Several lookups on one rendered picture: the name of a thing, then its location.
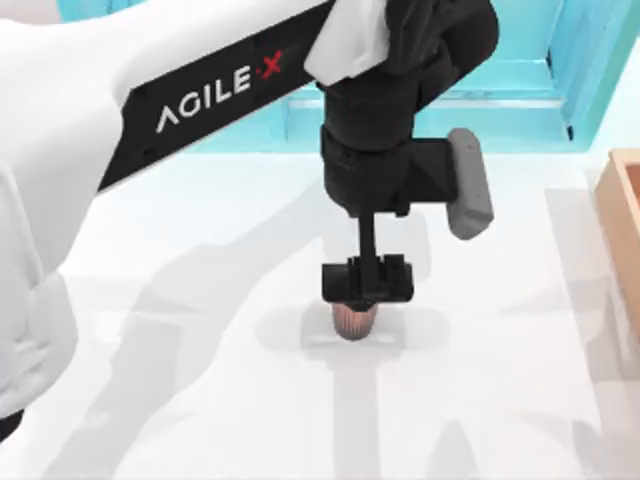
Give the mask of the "light blue rack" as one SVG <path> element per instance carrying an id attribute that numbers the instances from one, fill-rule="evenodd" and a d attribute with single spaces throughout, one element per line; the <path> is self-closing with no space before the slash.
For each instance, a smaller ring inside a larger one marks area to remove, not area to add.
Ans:
<path id="1" fill-rule="evenodd" d="M 640 0 L 491 0 L 492 57 L 422 110 L 418 137 L 472 130 L 488 152 L 588 149 L 631 55 Z"/>

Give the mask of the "brown ribbed cup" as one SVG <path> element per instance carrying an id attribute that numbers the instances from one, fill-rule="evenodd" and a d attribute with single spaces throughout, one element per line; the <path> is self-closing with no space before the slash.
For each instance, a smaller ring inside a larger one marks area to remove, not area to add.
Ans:
<path id="1" fill-rule="evenodd" d="M 335 332 L 344 340 L 359 341 L 366 338 L 373 330 L 377 306 L 369 312 L 333 309 L 332 319 Z"/>

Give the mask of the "salmon-coloured box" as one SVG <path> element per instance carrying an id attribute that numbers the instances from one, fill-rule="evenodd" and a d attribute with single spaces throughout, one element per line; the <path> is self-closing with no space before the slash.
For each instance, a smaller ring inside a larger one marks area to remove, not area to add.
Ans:
<path id="1" fill-rule="evenodd" d="M 630 330 L 640 343 L 640 148 L 608 153 L 594 196 Z"/>

